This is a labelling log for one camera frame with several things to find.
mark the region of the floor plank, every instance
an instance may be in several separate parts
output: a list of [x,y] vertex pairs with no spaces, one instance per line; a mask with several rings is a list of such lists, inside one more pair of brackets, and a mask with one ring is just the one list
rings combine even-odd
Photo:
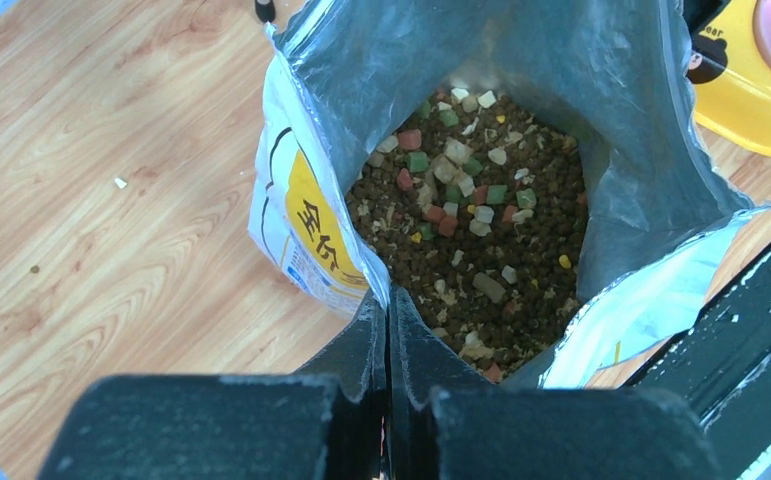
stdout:
[[[343,327],[247,237],[271,54],[248,1],[41,0],[0,18],[10,478],[34,475],[69,406],[102,375],[285,372]],[[722,172],[771,200],[771,159],[708,138]],[[769,239],[766,214],[713,291]]]

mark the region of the bag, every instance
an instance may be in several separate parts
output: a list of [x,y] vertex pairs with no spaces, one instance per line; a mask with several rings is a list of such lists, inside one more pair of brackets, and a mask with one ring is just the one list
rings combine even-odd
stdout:
[[369,154],[440,85],[507,93],[575,136],[589,202],[576,314],[542,376],[579,387],[690,328],[757,208],[713,172],[692,123],[682,2],[309,0],[264,84],[249,233],[351,316],[388,271],[344,203]]

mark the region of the black object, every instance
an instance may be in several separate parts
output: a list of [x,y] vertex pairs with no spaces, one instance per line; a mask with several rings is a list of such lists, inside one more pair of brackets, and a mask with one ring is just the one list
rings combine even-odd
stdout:
[[259,0],[253,1],[255,2],[255,15],[261,23],[272,23],[276,20],[276,5],[273,4],[273,0],[268,0],[267,3],[259,3]]
[[633,376],[689,401],[727,478],[771,445],[771,245]]
[[368,296],[292,375],[98,381],[39,478],[369,480],[380,469],[405,479],[721,478],[679,397],[497,387],[432,334],[401,288],[387,315]]
[[700,33],[729,2],[730,0],[684,0],[682,16],[691,35]]

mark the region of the cartoon face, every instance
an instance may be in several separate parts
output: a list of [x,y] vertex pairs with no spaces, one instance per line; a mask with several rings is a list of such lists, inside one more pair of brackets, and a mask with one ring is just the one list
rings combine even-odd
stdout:
[[686,76],[693,84],[708,83],[727,69],[727,41],[695,35]]

